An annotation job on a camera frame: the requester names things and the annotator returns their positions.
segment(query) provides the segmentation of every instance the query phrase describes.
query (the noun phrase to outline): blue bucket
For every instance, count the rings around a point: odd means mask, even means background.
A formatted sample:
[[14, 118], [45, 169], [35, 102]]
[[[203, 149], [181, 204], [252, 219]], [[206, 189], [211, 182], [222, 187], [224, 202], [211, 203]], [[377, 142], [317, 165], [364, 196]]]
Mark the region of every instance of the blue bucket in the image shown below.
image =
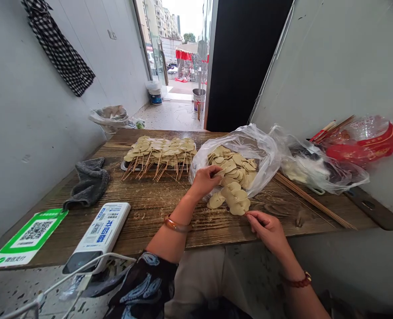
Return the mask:
[[159, 105], [162, 104], [162, 95], [161, 95], [161, 90], [148, 90], [149, 95], [151, 97], [151, 103], [153, 105]]

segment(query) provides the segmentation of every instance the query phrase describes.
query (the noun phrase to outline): cleaning cloth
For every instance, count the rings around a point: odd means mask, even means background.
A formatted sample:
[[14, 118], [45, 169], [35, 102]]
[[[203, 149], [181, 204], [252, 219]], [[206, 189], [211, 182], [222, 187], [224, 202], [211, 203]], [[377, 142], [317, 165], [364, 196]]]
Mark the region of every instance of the cleaning cloth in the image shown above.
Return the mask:
[[72, 203], [90, 207], [102, 197], [109, 183], [109, 173], [102, 169], [104, 162], [105, 158], [99, 157], [75, 165], [80, 182], [73, 187], [72, 197], [63, 203], [63, 210], [67, 210]]

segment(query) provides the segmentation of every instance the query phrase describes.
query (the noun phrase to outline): hand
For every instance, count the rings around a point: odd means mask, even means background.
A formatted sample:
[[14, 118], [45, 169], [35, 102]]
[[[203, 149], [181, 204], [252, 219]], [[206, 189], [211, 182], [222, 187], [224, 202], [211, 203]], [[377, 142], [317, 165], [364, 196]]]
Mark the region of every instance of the hand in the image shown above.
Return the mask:
[[247, 211], [246, 217], [252, 232], [257, 233], [257, 237], [278, 259], [293, 254], [279, 219], [257, 210]]
[[200, 201], [202, 197], [209, 194], [221, 182], [221, 176], [214, 177], [214, 174], [221, 170], [222, 168], [216, 165], [198, 169], [193, 184], [187, 193], [197, 201]]

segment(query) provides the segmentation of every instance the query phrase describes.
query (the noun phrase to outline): speckled floor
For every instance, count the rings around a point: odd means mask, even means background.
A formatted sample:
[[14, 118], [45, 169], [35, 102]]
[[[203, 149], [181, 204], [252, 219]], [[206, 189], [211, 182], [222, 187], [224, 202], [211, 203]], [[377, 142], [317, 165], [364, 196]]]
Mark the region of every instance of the speckled floor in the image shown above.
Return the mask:
[[202, 128], [191, 101], [164, 101], [161, 105], [147, 105], [134, 117], [146, 121], [147, 129], [197, 131]]
[[[190, 101], [165, 101], [162, 105], [149, 105], [139, 110], [135, 117], [145, 119], [148, 129], [201, 130], [201, 124]], [[272, 283], [268, 276], [274, 268], [274, 263], [269, 261], [267, 250], [260, 243], [228, 246], [226, 250], [236, 265], [245, 295], [254, 311], [254, 319], [269, 318], [266, 309], [274, 307], [276, 303], [269, 304], [269, 300], [272, 300], [269, 297], [272, 290], [266, 287], [273, 287], [276, 283]], [[0, 271], [0, 316], [32, 301], [39, 290], [49, 288], [62, 276], [62, 266]], [[67, 287], [68, 284], [64, 284], [48, 296], [39, 310], [40, 318], [63, 317], [71, 301], [61, 301], [59, 296]], [[81, 298], [69, 318], [102, 318], [111, 295], [112, 293], [94, 299]]]

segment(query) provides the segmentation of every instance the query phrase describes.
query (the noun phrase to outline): wooden tabletop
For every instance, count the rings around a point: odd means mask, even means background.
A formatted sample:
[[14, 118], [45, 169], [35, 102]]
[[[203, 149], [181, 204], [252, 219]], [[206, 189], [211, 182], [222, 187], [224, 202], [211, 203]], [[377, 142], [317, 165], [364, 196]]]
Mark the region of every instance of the wooden tabletop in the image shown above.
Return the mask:
[[[199, 149], [208, 139], [223, 136], [225, 133], [120, 130], [93, 156], [105, 157], [104, 168], [108, 170], [111, 178], [101, 200], [91, 208], [70, 210], [26, 268], [65, 264], [97, 212], [107, 202], [129, 202], [131, 205], [131, 212], [113, 252], [131, 256], [140, 253], [146, 247], [162, 225], [164, 216], [174, 210], [190, 184], [185, 172], [176, 182], [168, 171], [157, 183], [152, 181], [153, 171], [148, 171], [141, 180], [134, 179], [131, 175], [131, 178], [121, 181], [124, 174], [120, 168], [123, 157], [137, 138], [143, 135], [169, 140], [174, 137], [190, 137]], [[62, 203], [69, 198], [71, 189], [77, 182], [78, 177], [74, 174], [56, 194], [41, 203], [39, 210], [62, 207]], [[378, 227], [344, 195], [318, 196], [308, 189], [305, 191], [358, 230]], [[277, 216], [287, 236], [349, 231], [274, 180], [257, 196], [251, 198], [250, 209]], [[233, 216], [224, 207], [209, 210], [205, 203], [200, 202], [195, 209], [192, 224], [194, 228], [187, 237], [187, 249], [257, 240], [246, 218]]]

